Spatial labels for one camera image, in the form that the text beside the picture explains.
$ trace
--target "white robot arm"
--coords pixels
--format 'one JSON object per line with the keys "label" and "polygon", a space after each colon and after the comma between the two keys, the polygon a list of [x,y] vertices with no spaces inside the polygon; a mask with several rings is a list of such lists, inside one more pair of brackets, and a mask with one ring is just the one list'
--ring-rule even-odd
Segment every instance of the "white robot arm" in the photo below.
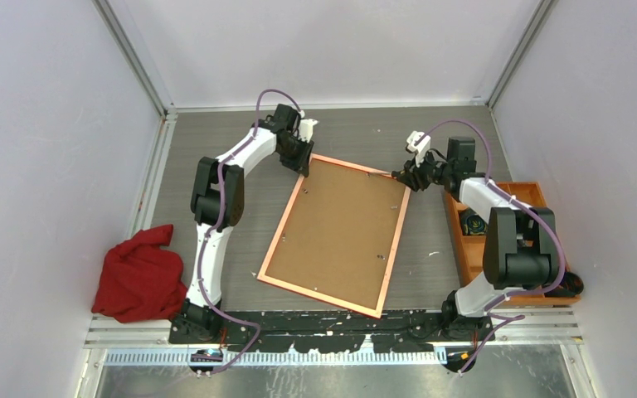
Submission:
{"label": "white robot arm", "polygon": [[[486,317],[489,310],[501,303],[502,297],[555,280],[559,262],[551,236],[493,191],[483,173],[475,171],[474,139],[450,138],[448,153],[443,156],[430,148],[430,137],[423,136],[416,131],[409,136],[406,150],[414,153],[414,158],[402,170],[392,172],[392,176],[414,191],[424,190],[431,183],[442,185],[455,200],[488,223],[483,272],[443,302],[444,328],[458,319]],[[555,228],[550,209],[523,205]]]}
{"label": "white robot arm", "polygon": [[[221,302],[221,271],[226,245],[244,209],[244,181],[250,171],[264,158],[277,152],[286,167],[309,175],[309,158],[314,147],[311,140],[314,119],[303,119],[293,108],[279,104],[275,114],[260,120],[258,129],[248,134],[231,150],[216,158],[202,158],[197,165],[197,175],[192,191],[191,210],[197,222],[197,252],[194,260],[192,282],[182,311],[173,319],[169,341],[171,343],[198,343],[213,338],[221,320],[209,310],[199,286],[198,270],[209,301],[214,306]],[[220,187],[216,171],[222,159],[225,208],[221,224],[215,227],[221,210]],[[199,255],[202,242],[208,235],[201,267]]]}

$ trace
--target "white wall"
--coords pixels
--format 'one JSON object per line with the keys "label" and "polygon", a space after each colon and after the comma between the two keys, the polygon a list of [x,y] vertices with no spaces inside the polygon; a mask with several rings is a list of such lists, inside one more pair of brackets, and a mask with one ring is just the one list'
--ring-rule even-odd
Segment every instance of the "white wall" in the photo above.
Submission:
{"label": "white wall", "polygon": [[250,105],[267,87],[301,104],[487,99],[537,3],[114,1],[182,108]]}
{"label": "white wall", "polygon": [[494,114],[586,284],[575,312],[608,396],[637,396],[637,2],[559,2]]}
{"label": "white wall", "polygon": [[0,2],[0,396],[74,393],[158,127],[92,2]]}

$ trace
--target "wooden tray compartment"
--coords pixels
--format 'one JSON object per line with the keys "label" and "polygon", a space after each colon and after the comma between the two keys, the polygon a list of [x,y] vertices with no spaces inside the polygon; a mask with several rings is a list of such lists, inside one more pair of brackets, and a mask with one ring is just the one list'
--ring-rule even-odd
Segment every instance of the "wooden tray compartment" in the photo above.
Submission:
{"label": "wooden tray compartment", "polygon": [[[509,194],[516,196],[532,206],[546,206],[541,188],[536,182],[497,182],[497,185]],[[482,254],[484,253],[484,235],[465,236],[460,227],[460,213],[468,207],[457,202],[450,194],[445,194],[445,207],[453,232],[453,246],[460,269],[460,283],[465,286],[482,272]],[[580,301],[575,297],[545,297],[543,294],[533,296],[515,296],[503,306],[543,306],[570,305]]]}

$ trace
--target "brown cardboard backing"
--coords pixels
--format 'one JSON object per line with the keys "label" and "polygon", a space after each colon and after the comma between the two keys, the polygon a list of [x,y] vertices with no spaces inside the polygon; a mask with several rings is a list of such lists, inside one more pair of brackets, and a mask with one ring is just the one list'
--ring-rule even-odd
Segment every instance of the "brown cardboard backing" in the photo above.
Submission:
{"label": "brown cardboard backing", "polygon": [[313,155],[258,279],[379,317],[409,190],[375,172]]}

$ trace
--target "purple cable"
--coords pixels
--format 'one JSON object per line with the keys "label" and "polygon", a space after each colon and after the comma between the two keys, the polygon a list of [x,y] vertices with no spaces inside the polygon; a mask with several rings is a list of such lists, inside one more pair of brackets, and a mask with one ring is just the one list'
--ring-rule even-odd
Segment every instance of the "purple cable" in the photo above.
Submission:
{"label": "purple cable", "polygon": [[199,249],[199,259],[197,261],[197,275],[198,275],[198,278],[199,278],[199,289],[202,292],[202,296],[204,298],[204,301],[207,302],[207,305],[209,306],[209,308],[214,313],[217,313],[220,317],[225,318],[225,319],[227,319],[227,320],[229,320],[231,322],[239,323],[240,325],[245,325],[245,326],[250,326],[252,328],[255,328],[255,335],[250,339],[250,341],[246,344],[246,346],[243,347],[243,349],[240,352],[238,352],[238,355],[236,355],[233,359],[231,359],[225,365],[220,366],[218,368],[215,368],[213,371],[211,371],[209,373],[209,375],[215,375],[217,373],[220,373],[220,372],[228,369],[228,367],[230,367],[233,363],[235,363],[236,361],[241,359],[243,354],[245,354],[250,349],[250,346],[252,346],[253,343],[255,343],[255,340],[257,340],[257,338],[260,335],[260,325],[258,323],[248,322],[248,321],[244,321],[242,319],[234,318],[231,315],[228,315],[227,313],[224,313],[223,311],[221,311],[219,308],[217,308],[212,303],[211,299],[208,297],[206,289],[204,289],[204,283],[203,283],[204,279],[202,278],[202,257],[204,256],[204,250],[206,249],[207,242],[208,242],[209,238],[211,237],[211,233],[213,231],[217,230],[218,227],[221,225],[221,223],[223,222],[223,214],[226,212],[226,193],[225,193],[225,190],[223,189],[224,185],[225,185],[225,182],[223,180],[223,166],[229,160],[233,159],[233,157],[235,157],[238,153],[240,153],[244,148],[246,148],[248,145],[250,145],[250,143],[255,139],[255,136],[257,135],[257,129],[259,128],[258,121],[260,120],[260,102],[262,101],[262,97],[265,94],[267,94],[267,93],[277,93],[277,94],[281,94],[281,95],[287,97],[288,100],[292,101],[292,104],[294,104],[294,107],[296,107],[297,111],[301,112],[301,108],[296,103],[296,101],[294,101],[294,99],[292,97],[290,97],[288,94],[286,94],[284,91],[280,91],[280,90],[276,90],[276,89],[263,90],[260,93],[260,95],[257,97],[257,104],[255,104],[255,124],[254,124],[254,127],[253,127],[252,135],[240,147],[238,147],[238,149],[233,151],[230,155],[228,155],[225,159],[221,160],[218,163],[218,169],[216,170],[216,174],[218,176],[218,190],[221,193],[221,205],[219,206],[218,219],[216,220],[216,224],[214,224],[204,234],[204,240],[202,242],[202,247]]}
{"label": "purple cable", "polygon": [[[551,290],[554,290],[561,283],[563,275],[565,274],[565,253],[563,253],[563,251],[562,251],[562,245],[561,245],[560,241],[558,240],[558,237],[557,237],[556,233],[553,232],[553,229],[540,216],[538,216],[538,214],[534,213],[531,209],[529,209],[528,207],[524,206],[523,203],[521,203],[520,201],[517,201],[516,199],[514,199],[508,193],[502,191],[502,189],[500,187],[497,187],[497,185],[495,183],[493,183],[492,180],[489,179],[489,176],[490,176],[490,174],[492,172],[492,149],[489,146],[489,142],[484,137],[484,134],[477,128],[477,126],[475,126],[474,124],[472,124],[469,121],[464,120],[464,119],[448,119],[448,120],[444,120],[444,121],[438,123],[437,125],[433,126],[433,128],[431,128],[428,132],[426,132],[424,135],[422,135],[421,138],[419,138],[416,141],[416,145],[418,145],[421,141],[423,141],[426,136],[428,136],[431,133],[433,133],[437,128],[439,128],[440,126],[442,126],[444,124],[447,124],[447,123],[464,124],[464,125],[470,127],[473,131],[475,131],[475,133],[479,136],[479,139],[482,141],[482,144],[484,145],[484,151],[487,153],[487,171],[484,174],[485,184],[494,193],[496,193],[497,195],[502,197],[505,201],[508,201],[509,203],[515,205],[518,209],[520,209],[521,211],[526,213],[528,216],[533,218],[533,220],[535,222],[537,222],[541,226],[541,228],[543,228],[544,231],[546,231],[548,236],[551,237],[551,240],[553,241],[553,244],[556,246],[556,252],[558,253],[558,275],[553,280],[553,282],[551,284],[549,284],[545,288],[534,289],[534,290],[518,290],[518,291],[515,291],[515,292],[512,292],[512,293],[508,294],[508,296],[526,296],[526,295],[532,295],[532,294],[545,294],[545,293],[550,292]],[[502,322],[499,325],[497,325],[496,328],[493,328],[487,334],[487,336],[484,338],[484,340],[479,345],[479,347],[477,347],[477,349],[473,352],[473,355],[470,356],[468,361],[458,371],[458,373],[461,376],[463,374],[463,371],[465,369],[467,369],[468,366],[470,366],[470,364],[472,363],[472,361],[474,361],[474,359],[477,357],[477,354],[482,349],[482,347],[484,347],[484,345],[487,343],[487,341],[489,341],[489,339],[492,338],[492,336],[494,335],[494,332],[496,332],[502,326],[505,326],[505,325],[507,325],[507,324],[509,324],[511,322],[519,321],[521,319],[524,319],[523,315],[518,315],[517,317],[514,317],[514,318],[507,318],[507,317],[502,317],[500,315],[496,315],[496,314],[493,314],[493,313],[489,312],[489,311],[492,310],[492,308],[496,307],[497,305],[502,303],[504,300],[506,300],[508,296],[507,296],[507,294],[502,294],[501,296],[495,298],[494,300],[492,300],[491,302],[489,302],[487,305],[484,306],[484,311],[491,318],[501,319],[504,322]]]}

